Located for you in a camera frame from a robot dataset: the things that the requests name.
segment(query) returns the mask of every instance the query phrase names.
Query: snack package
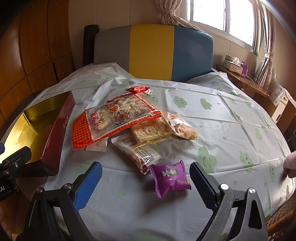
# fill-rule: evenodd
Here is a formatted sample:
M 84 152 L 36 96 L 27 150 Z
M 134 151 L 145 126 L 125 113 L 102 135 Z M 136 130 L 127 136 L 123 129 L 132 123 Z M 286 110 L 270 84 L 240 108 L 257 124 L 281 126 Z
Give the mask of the snack package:
M 87 146 L 85 150 L 89 151 L 106 151 L 108 143 L 108 137 Z
M 160 116 L 160 110 L 139 94 L 115 97 L 104 105 L 87 109 L 73 122 L 74 149 L 91 145 L 137 123 Z
M 140 92 L 145 92 L 148 89 L 150 89 L 150 87 L 148 86 L 133 86 L 128 88 L 126 91 L 129 91 L 132 93 L 140 93 Z
M 161 117 L 135 124 L 131 132 L 137 141 L 135 148 L 173 139 L 172 130 Z
M 136 141 L 131 132 L 115 137 L 111 142 L 132 159 L 144 175 L 149 172 L 151 164 L 156 164 L 161 159 L 161 156 L 148 146 L 135 149 Z
M 169 166 L 151 165 L 150 171 L 154 177 L 155 190 L 159 198 L 163 198 L 168 191 L 191 190 L 183 161 Z
M 198 139 L 197 131 L 182 117 L 169 112 L 162 112 L 161 115 L 176 136 L 187 140 Z

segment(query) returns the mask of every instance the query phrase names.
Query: tablecloth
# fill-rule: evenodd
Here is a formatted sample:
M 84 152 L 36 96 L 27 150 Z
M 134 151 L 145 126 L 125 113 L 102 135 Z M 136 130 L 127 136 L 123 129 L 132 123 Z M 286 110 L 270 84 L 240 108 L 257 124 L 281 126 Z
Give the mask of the tablecloth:
M 192 190 L 155 192 L 151 174 L 142 175 L 134 163 L 110 139 L 106 152 L 73 151 L 71 124 L 85 109 L 126 93 L 130 86 L 147 85 L 147 100 L 162 110 L 182 116 L 198 132 L 197 141 L 164 141 L 151 147 L 163 158 L 159 164 L 183 160 Z M 37 187 L 59 189 L 72 183 L 93 161 L 103 166 L 103 176 L 88 204 L 79 211 L 95 239 L 196 240 L 212 211 L 207 209 L 189 176 L 198 161 L 219 183 L 232 189 L 258 192 L 268 218 L 295 189 L 294 179 L 282 178 L 288 145 L 262 107 L 237 89 L 223 73 L 209 73 L 189 83 L 136 79 L 117 64 L 86 66 L 43 91 L 30 105 L 72 90 L 76 105 L 70 116 L 57 176 L 19 178 L 28 198 Z M 56 208 L 61 227 L 67 230 Z M 221 237 L 229 232 L 235 210 Z

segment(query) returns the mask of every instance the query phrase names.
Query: curtain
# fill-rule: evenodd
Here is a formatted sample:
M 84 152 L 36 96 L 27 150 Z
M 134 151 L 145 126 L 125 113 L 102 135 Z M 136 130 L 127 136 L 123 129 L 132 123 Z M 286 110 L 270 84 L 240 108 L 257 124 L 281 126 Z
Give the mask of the curtain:
M 197 26 L 190 24 L 184 19 L 176 16 L 175 12 L 181 5 L 181 2 L 182 0 L 155 0 L 158 9 L 161 12 L 162 24 L 193 28 L 198 31 L 202 31 Z
M 254 81 L 267 93 L 272 74 L 272 60 L 276 45 L 276 24 L 274 16 L 260 3 L 261 23 L 265 39 L 265 55 L 261 61 Z

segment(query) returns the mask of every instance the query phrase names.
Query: red candy wrapper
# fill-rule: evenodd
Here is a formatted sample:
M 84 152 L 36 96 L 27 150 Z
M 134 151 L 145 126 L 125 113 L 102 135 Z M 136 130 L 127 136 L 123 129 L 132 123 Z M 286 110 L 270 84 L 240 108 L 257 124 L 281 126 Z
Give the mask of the red candy wrapper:
M 151 165 L 150 171 L 155 180 L 155 190 L 159 198 L 163 198 L 168 191 L 191 190 L 191 185 L 186 178 L 183 161 L 173 165 Z
M 137 123 L 159 117 L 160 110 L 139 94 L 117 96 L 104 105 L 87 109 L 73 122 L 74 149 L 91 145 Z
M 150 87 L 148 86 L 133 86 L 128 88 L 126 91 L 132 92 L 132 93 L 140 93 L 148 90 Z

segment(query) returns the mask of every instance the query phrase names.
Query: tissue box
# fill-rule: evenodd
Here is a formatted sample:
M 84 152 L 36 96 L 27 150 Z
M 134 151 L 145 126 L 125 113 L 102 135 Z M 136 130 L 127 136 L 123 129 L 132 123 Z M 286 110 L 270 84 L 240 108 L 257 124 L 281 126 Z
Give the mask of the tissue box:
M 228 61 L 230 61 L 230 62 L 233 62 L 234 57 L 229 56 L 229 55 L 225 55 L 225 60 L 228 60 Z
M 68 91 L 25 110 L 7 136 L 0 163 L 17 150 L 28 146 L 32 158 L 17 170 L 17 177 L 56 175 L 59 172 L 66 127 L 74 106 L 73 94 Z
M 229 71 L 236 72 L 239 75 L 242 74 L 242 67 L 228 60 L 225 60 L 225 68 Z

